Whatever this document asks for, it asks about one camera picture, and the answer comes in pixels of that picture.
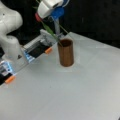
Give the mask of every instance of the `table surface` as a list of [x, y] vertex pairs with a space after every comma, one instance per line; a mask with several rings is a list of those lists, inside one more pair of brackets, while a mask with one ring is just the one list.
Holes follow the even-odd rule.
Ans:
[[62, 67], [54, 45], [0, 87], [0, 120], [119, 119], [120, 50], [69, 34], [74, 65]]

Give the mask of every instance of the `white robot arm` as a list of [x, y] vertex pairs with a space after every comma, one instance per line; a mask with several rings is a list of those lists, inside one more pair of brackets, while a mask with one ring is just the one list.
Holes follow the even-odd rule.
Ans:
[[11, 62], [14, 71], [19, 71], [27, 64], [17, 38], [7, 34], [23, 24], [21, 15], [9, 9], [0, 1], [0, 45], [5, 53], [4, 59]]
[[62, 6], [64, 0], [42, 0], [38, 7], [39, 16], [44, 19], [58, 6]]

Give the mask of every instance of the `white surface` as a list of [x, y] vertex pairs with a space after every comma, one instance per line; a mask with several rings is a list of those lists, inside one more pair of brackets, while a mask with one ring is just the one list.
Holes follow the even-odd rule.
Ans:
[[57, 47], [0, 87], [0, 120], [118, 120], [120, 50], [74, 37], [75, 63], [59, 64]]

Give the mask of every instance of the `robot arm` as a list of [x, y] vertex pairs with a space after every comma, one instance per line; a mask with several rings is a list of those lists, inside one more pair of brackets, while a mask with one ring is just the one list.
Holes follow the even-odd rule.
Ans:
[[5, 53], [4, 59], [12, 62], [14, 71], [20, 70], [27, 64], [16, 37], [7, 35], [18, 29], [23, 23], [21, 15], [9, 9], [0, 1], [0, 45]]
[[70, 0], [42, 0], [38, 6], [36, 19], [41, 21], [42, 19], [52, 16], [54, 19], [58, 19], [64, 14], [64, 9]]

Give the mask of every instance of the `red object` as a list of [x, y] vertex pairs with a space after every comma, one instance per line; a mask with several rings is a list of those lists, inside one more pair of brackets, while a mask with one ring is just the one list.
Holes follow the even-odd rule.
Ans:
[[40, 18], [40, 16], [38, 15], [38, 13], [35, 13], [35, 18], [38, 22], [41, 22], [42, 19]]

